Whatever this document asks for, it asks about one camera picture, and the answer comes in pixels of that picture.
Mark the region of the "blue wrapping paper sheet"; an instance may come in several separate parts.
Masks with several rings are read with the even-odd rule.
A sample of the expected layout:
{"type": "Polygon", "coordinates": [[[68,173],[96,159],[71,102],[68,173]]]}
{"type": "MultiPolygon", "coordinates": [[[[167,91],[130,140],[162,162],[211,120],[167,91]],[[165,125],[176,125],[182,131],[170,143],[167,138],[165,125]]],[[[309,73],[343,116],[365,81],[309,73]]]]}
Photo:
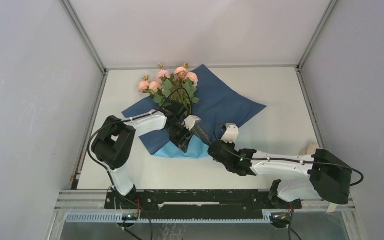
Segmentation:
{"type": "MultiPolygon", "coordinates": [[[[201,123],[195,128],[187,153],[179,150],[170,140],[167,131],[154,131],[143,135],[140,140],[148,152],[154,157],[170,159],[201,159],[208,157],[209,144],[215,140],[211,131],[221,133],[218,125],[231,123],[243,126],[266,105],[254,102],[228,87],[221,79],[205,65],[191,70],[198,76],[197,96],[200,102],[194,107],[193,114],[201,118],[201,123]]],[[[133,117],[160,105],[148,95],[135,103],[122,114],[133,117]]]]}

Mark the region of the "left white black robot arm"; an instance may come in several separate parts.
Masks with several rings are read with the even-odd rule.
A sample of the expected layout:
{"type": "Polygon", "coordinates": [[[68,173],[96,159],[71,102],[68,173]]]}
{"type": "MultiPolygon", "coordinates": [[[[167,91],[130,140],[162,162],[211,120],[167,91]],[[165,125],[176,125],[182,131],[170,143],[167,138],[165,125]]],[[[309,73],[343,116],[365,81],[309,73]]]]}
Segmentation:
{"type": "Polygon", "coordinates": [[[117,202],[129,209],[136,203],[136,187],[125,166],[134,140],[155,131],[167,131],[169,140],[182,152],[188,151],[194,127],[201,122],[192,113],[183,117],[184,107],[160,106],[148,113],[120,119],[109,116],[102,127],[93,133],[87,143],[87,155],[105,169],[111,188],[118,193],[117,202]]]}

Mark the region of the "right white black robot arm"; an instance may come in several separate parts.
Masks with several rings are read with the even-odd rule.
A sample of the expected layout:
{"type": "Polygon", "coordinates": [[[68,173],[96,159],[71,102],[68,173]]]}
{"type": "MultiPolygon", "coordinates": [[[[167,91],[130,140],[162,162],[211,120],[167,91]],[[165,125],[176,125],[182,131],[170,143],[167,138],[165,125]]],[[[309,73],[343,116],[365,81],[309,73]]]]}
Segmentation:
{"type": "Polygon", "coordinates": [[[365,179],[361,171],[326,149],[288,156],[248,148],[237,151],[234,143],[217,140],[210,145],[208,154],[228,172],[241,177],[275,176],[269,191],[269,203],[275,208],[303,199],[346,205],[350,188],[365,179]]]}

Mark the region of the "pink fake flower bunch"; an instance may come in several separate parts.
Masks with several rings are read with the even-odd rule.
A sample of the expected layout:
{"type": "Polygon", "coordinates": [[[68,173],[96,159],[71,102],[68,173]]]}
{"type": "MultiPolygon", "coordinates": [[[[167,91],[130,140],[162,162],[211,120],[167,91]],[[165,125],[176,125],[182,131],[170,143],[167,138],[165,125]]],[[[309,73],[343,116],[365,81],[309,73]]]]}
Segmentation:
{"type": "Polygon", "coordinates": [[[159,72],[154,80],[148,75],[142,77],[138,85],[139,92],[149,95],[160,106],[164,101],[179,102],[186,108],[184,116],[192,115],[195,105],[200,102],[198,97],[199,78],[190,70],[189,64],[177,67],[171,71],[162,63],[157,65],[159,72]]]}

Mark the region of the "cream lace ribbon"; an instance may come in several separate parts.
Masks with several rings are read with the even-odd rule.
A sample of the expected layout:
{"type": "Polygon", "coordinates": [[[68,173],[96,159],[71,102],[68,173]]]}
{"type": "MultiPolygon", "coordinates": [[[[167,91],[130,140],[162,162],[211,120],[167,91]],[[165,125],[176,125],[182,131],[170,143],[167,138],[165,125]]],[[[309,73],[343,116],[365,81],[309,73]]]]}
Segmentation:
{"type": "Polygon", "coordinates": [[[320,146],[316,142],[309,143],[307,146],[305,146],[303,149],[300,150],[299,155],[313,155],[316,153],[316,150],[319,149],[320,146]]]}

